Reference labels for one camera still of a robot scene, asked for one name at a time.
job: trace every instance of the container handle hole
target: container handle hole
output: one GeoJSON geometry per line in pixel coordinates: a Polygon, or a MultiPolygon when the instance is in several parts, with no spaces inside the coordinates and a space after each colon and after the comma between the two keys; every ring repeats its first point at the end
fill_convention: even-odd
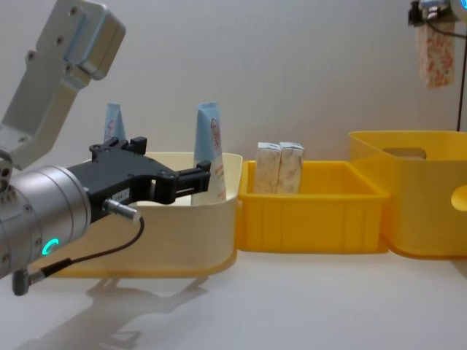
{"type": "Polygon", "coordinates": [[[400,158],[408,159],[426,159],[426,151],[419,147],[406,147],[406,148],[384,148],[383,151],[390,155],[395,155],[400,158]]]}
{"type": "Polygon", "coordinates": [[[454,191],[451,204],[458,211],[467,211],[467,185],[461,186],[454,191]]]}

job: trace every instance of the black cable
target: black cable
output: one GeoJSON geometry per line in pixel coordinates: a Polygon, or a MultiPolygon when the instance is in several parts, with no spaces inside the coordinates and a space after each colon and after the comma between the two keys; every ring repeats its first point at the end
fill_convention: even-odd
{"type": "Polygon", "coordinates": [[[139,219],[139,231],[128,243],[125,243],[124,245],[118,246],[116,248],[104,250],[103,252],[99,252],[99,253],[95,253],[91,255],[86,255],[85,257],[79,257],[73,260],[70,258],[66,258],[61,261],[54,262],[53,264],[50,264],[48,266],[45,266],[44,268],[41,268],[41,271],[44,273],[45,277],[48,277],[50,275],[53,275],[54,273],[57,273],[63,270],[64,268],[68,268],[69,266],[73,264],[82,263],[83,261],[86,261],[86,260],[96,259],[97,257],[103,257],[104,255],[109,255],[109,254],[119,252],[120,250],[124,250],[128,248],[129,246],[132,246],[133,244],[135,244],[135,242],[138,241],[139,238],[142,236],[143,232],[144,232],[144,219],[140,218],[139,219]]]}
{"type": "Polygon", "coordinates": [[[453,36],[453,37],[458,38],[458,39],[464,39],[464,40],[467,39],[466,35],[451,33],[451,32],[443,31],[443,30],[437,28],[434,24],[432,24],[432,22],[430,20],[426,20],[425,23],[427,24],[428,27],[430,27],[431,29],[433,29],[437,33],[440,33],[440,34],[443,34],[443,35],[446,35],[446,36],[453,36]]]}
{"type": "Polygon", "coordinates": [[[467,66],[467,40],[466,47],[464,49],[464,62],[462,67],[462,82],[460,84],[460,100],[459,100],[459,115],[458,115],[458,128],[457,131],[460,131],[460,121],[462,120],[462,107],[464,102],[464,87],[466,84],[466,66],[467,66]]]}

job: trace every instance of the yellow storage box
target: yellow storage box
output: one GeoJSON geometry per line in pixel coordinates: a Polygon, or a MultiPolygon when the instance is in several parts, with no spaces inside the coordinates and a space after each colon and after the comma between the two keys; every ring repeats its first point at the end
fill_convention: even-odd
{"type": "Polygon", "coordinates": [[[245,162],[237,245],[257,252],[364,253],[378,249],[387,195],[347,162],[305,162],[300,194],[252,192],[256,163],[245,162]]]}
{"type": "MultiPolygon", "coordinates": [[[[193,167],[193,153],[147,153],[174,170],[193,167]]],[[[131,247],[73,265],[61,277],[194,277],[229,267],[236,258],[236,205],[242,157],[223,154],[227,200],[191,206],[190,196],[170,206],[141,202],[146,228],[131,247]]],[[[44,266],[66,257],[77,258],[113,248],[134,237],[139,225],[109,215],[91,225],[81,239],[39,260],[44,266]]]]}
{"type": "Polygon", "coordinates": [[[350,134],[352,163],[392,196],[382,233],[413,257],[467,257],[467,133],[350,134]]]}

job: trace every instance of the cream plastic bin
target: cream plastic bin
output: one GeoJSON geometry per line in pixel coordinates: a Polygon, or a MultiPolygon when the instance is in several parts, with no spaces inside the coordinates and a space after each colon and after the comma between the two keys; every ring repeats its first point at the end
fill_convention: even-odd
{"type": "MultiPolygon", "coordinates": [[[[193,153],[147,153],[174,170],[193,167],[193,153]]],[[[216,273],[236,259],[236,202],[242,157],[223,154],[227,200],[191,206],[190,196],[170,206],[141,202],[146,228],[130,248],[73,265],[61,277],[191,277],[216,273]]],[[[91,225],[78,241],[37,262],[44,266],[60,259],[77,258],[119,246],[134,237],[139,224],[110,215],[91,225]]]]}

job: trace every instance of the silver cylindrical motor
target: silver cylindrical motor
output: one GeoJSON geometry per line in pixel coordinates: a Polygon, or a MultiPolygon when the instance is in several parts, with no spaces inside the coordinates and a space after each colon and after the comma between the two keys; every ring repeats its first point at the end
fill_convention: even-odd
{"type": "Polygon", "coordinates": [[[9,184],[0,195],[0,279],[78,239],[90,224],[85,189],[65,168],[25,171],[9,184]]]}

